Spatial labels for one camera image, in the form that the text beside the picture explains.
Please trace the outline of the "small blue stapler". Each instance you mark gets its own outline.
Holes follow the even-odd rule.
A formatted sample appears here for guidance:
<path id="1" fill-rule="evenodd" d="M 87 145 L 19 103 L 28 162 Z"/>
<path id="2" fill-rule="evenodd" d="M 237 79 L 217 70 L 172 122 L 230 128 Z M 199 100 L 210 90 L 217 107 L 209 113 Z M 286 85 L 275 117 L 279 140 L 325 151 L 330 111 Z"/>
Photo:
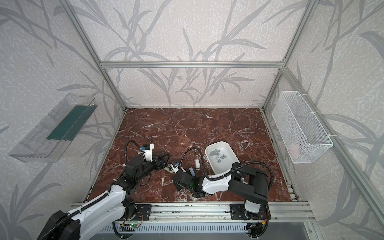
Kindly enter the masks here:
<path id="1" fill-rule="evenodd" d="M 195 172 L 194 172 L 193 168 L 189 168 L 189 171 L 190 171 L 190 173 L 191 173 L 191 175 L 192 175 L 193 177 L 195 177 L 195 176 L 196 176 L 196 174 L 195 174 Z"/>

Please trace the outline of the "small white stapler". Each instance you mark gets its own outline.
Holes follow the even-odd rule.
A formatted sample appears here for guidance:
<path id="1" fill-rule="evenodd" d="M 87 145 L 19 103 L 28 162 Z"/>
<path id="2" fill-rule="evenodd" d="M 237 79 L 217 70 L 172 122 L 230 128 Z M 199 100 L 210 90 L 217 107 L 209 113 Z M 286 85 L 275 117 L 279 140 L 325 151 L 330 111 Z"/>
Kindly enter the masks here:
<path id="1" fill-rule="evenodd" d="M 198 159 L 195 159 L 195 169 L 199 171 L 201 169 L 200 161 Z"/>

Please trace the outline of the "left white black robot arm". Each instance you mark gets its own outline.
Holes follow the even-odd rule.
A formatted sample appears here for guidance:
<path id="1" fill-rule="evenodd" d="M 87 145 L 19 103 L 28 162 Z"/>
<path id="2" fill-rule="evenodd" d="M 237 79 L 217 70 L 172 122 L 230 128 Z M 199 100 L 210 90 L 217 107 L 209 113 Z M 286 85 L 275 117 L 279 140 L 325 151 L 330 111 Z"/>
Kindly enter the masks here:
<path id="1" fill-rule="evenodd" d="M 136 214 L 135 201 L 131 195 L 142 179 L 167 166 L 169 153 L 153 154 L 154 144 L 138 147 L 138 154 L 128 158 L 122 173 L 108 189 L 88 203 L 68 211 L 54 213 L 42 232 L 40 240 L 89 240 L 110 223 L 122 217 L 131 218 Z"/>

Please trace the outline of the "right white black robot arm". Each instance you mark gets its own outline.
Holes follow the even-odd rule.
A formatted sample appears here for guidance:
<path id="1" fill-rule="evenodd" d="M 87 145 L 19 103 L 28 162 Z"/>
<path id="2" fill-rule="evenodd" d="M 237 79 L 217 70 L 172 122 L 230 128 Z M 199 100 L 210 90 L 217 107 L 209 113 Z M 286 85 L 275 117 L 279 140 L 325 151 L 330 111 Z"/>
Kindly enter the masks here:
<path id="1" fill-rule="evenodd" d="M 182 167 L 182 162 L 192 150 L 199 152 L 202 163 L 203 175 L 195 176 L 187 173 Z M 222 174 L 210 176 L 207 174 L 203 153 L 198 148 L 190 148 L 183 154 L 181 161 L 174 161 L 171 169 L 175 173 L 173 183 L 177 191 L 183 189 L 192 193 L 194 198 L 204 198 L 217 192 L 229 191 L 245 199 L 244 219 L 265 217 L 269 219 L 268 193 L 274 183 L 274 173 L 270 166 L 263 162 L 232 163 L 231 168 Z"/>

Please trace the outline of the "white oval tray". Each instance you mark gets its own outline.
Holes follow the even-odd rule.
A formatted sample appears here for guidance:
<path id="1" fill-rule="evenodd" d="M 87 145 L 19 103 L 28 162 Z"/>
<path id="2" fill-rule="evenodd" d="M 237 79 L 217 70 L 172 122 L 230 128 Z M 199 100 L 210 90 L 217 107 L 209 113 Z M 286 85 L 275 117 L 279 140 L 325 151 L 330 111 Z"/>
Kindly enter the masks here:
<path id="1" fill-rule="evenodd" d="M 205 154 L 215 175 L 223 174 L 232 168 L 239 159 L 227 142 L 217 142 L 206 147 Z"/>

